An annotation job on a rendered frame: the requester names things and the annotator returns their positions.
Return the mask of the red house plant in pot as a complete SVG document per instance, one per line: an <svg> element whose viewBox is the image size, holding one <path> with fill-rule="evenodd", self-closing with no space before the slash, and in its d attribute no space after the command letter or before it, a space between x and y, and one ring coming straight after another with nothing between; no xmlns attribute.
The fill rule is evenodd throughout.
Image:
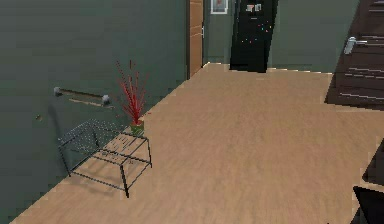
<svg viewBox="0 0 384 224"><path fill-rule="evenodd" d="M146 81L140 81L140 72L133 69L134 63L129 61L129 72L125 72L119 61L115 63L120 75L118 79L122 97L119 103L123 112L131 119L129 124L133 135L138 136L144 133L144 121L141 119L146 103Z"/></svg>

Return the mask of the brown wooden room door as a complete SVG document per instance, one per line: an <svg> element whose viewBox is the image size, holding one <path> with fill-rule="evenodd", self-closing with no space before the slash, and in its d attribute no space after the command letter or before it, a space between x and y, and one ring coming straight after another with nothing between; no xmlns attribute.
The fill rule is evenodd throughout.
<svg viewBox="0 0 384 224"><path fill-rule="evenodd" d="M187 68L188 78L196 74L203 64L203 0L187 0Z"/></svg>

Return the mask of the black fridge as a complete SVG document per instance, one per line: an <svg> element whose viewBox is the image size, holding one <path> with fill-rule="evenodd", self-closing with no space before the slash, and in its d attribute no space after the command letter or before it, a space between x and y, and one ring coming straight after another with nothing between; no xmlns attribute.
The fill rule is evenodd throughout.
<svg viewBox="0 0 384 224"><path fill-rule="evenodd" d="M236 0L230 69L265 73L279 0Z"/></svg>

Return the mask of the dark brown room door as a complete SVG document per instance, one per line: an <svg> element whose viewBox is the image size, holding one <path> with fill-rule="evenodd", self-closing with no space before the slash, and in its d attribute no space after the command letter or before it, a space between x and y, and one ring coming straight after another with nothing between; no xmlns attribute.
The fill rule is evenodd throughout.
<svg viewBox="0 0 384 224"><path fill-rule="evenodd" d="M345 55L349 37L366 44ZM384 111L384 0L359 0L325 103Z"/></svg>

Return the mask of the black chair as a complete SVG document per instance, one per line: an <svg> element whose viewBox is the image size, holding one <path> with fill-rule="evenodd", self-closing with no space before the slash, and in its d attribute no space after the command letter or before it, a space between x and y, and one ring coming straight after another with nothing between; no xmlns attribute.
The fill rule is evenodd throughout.
<svg viewBox="0 0 384 224"><path fill-rule="evenodd" d="M384 139L362 175L362 179L370 184L384 187ZM359 202L359 208L350 224L384 224L384 192L360 186L354 186L353 191Z"/></svg>

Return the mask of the white framed wall picture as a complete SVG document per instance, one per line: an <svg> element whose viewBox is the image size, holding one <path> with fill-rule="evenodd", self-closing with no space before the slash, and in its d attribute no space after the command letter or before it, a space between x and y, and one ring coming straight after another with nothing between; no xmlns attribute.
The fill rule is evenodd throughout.
<svg viewBox="0 0 384 224"><path fill-rule="evenodd" d="M213 15L226 14L228 11L228 0L211 0L210 13Z"/></svg>

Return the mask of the grey wall rail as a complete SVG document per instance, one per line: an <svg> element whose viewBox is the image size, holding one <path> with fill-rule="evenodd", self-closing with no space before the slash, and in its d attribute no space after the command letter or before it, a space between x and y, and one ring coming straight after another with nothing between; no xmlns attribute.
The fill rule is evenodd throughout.
<svg viewBox="0 0 384 224"><path fill-rule="evenodd" d="M74 95L74 96L84 96L88 98L98 99L103 105L108 105L110 103L110 97L108 95L99 95L93 93L86 93L81 91L75 91L70 89L64 89L61 87L54 87L53 94L58 97L61 95Z"/></svg>

